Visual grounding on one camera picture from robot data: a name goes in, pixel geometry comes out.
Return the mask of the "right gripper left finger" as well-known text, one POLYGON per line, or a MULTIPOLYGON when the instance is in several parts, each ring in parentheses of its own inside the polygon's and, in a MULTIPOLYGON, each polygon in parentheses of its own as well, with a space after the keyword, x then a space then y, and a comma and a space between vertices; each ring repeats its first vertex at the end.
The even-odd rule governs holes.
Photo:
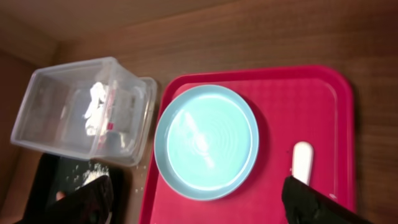
POLYGON ((113 206, 111 178, 103 175, 74 193, 58 200, 45 211, 17 224, 97 224, 106 223, 113 206))

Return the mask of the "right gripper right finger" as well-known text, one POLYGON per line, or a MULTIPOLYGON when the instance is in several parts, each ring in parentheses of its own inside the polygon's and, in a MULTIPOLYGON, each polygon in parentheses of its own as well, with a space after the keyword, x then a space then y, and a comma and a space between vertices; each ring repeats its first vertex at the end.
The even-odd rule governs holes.
POLYGON ((284 180, 282 202, 289 224, 370 224, 293 176, 284 180))

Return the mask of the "white rice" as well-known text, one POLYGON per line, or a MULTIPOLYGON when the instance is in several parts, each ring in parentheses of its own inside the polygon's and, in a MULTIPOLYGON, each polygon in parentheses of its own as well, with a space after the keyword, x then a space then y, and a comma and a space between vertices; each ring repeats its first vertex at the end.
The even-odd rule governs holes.
POLYGON ((97 178, 107 175, 109 176, 109 167, 99 162, 83 162, 72 165, 72 170, 65 177, 65 180, 79 189, 97 178))

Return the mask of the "white plastic spoon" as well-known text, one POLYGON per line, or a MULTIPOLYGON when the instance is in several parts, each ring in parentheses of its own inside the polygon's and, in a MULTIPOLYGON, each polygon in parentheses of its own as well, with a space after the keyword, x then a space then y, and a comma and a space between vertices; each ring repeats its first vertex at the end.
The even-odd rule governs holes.
POLYGON ((295 144, 292 158, 292 176, 309 185, 313 164, 313 147, 310 143, 301 141, 295 144))

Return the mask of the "white napkin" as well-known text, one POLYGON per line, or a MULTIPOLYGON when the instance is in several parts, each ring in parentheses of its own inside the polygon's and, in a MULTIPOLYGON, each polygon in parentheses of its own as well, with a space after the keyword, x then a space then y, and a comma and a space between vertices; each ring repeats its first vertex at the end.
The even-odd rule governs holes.
POLYGON ((83 115, 86 120, 85 131, 88 136, 94 136, 100 126, 103 114, 104 104, 106 101, 108 86, 101 82, 96 82, 90 88, 91 101, 83 115))

